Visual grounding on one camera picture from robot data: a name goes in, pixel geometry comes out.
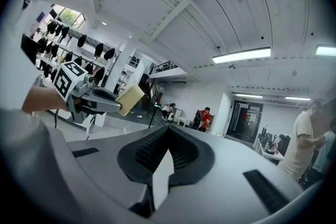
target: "person in red shirt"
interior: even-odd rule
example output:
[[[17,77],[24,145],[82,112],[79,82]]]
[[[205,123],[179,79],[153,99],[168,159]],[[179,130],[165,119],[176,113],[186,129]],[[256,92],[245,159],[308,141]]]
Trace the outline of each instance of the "person in red shirt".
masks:
[[[205,126],[210,122],[210,108],[206,107],[201,111],[201,126],[198,128],[199,131],[205,133]]]

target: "ceiling light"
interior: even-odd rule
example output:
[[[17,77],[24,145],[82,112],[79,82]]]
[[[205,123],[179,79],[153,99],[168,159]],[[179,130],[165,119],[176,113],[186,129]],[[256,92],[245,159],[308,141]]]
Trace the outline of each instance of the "ceiling light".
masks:
[[[241,94],[241,93],[236,93],[236,96],[251,97],[251,98],[263,98],[261,95],[250,95],[250,94]]]
[[[327,45],[318,45],[316,55],[336,56],[336,47]]]
[[[270,57],[270,56],[271,56],[271,48],[267,47],[267,48],[235,52],[233,54],[215,56],[212,59],[215,63],[221,63],[221,62],[231,62],[231,61],[254,59],[254,58],[264,58],[264,57]]]
[[[310,101],[310,98],[300,98],[300,97],[290,97],[290,96],[286,96],[285,99],[289,99],[289,100],[301,100],[301,101]]]

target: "beige sponge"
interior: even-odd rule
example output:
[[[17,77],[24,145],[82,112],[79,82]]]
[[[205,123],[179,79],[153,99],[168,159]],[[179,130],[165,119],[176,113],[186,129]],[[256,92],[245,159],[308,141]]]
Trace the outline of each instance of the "beige sponge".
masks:
[[[138,85],[133,85],[126,89],[116,101],[122,105],[119,114],[123,117],[127,115],[128,112],[139,102],[139,100],[144,96],[144,92],[140,89]]]

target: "red shirt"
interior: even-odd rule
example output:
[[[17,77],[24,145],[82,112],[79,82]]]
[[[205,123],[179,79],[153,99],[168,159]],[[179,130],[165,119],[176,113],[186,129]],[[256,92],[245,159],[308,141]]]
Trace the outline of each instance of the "red shirt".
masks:
[[[210,114],[208,112],[206,112],[205,110],[202,110],[201,115],[203,115],[203,117],[202,117],[202,121],[203,121],[202,128],[205,128],[206,120],[210,120]]]

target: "doorway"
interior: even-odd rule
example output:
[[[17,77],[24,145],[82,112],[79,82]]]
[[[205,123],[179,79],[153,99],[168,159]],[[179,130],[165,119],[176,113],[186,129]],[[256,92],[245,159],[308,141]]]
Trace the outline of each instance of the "doorway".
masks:
[[[253,143],[260,125],[262,104],[235,101],[227,134]]]

